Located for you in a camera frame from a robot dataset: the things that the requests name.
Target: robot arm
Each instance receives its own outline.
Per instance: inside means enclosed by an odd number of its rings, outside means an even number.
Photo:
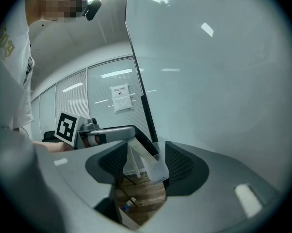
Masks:
[[[94,118],[61,111],[55,136],[77,149],[126,140],[141,156],[150,180],[160,182],[169,178],[162,153],[134,125],[101,129]]]

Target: window blinds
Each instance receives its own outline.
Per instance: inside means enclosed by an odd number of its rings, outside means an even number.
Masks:
[[[78,72],[56,86],[56,120],[61,110],[82,117],[89,117],[86,94],[86,70]]]

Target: black mesh pad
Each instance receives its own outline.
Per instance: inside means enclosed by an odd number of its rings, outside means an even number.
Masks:
[[[127,162],[128,142],[122,141],[109,149],[92,155],[86,161],[87,172],[100,183],[114,184]]]
[[[165,182],[167,196],[192,194],[205,183],[210,172],[204,160],[170,141],[165,143],[165,163],[170,173]]]

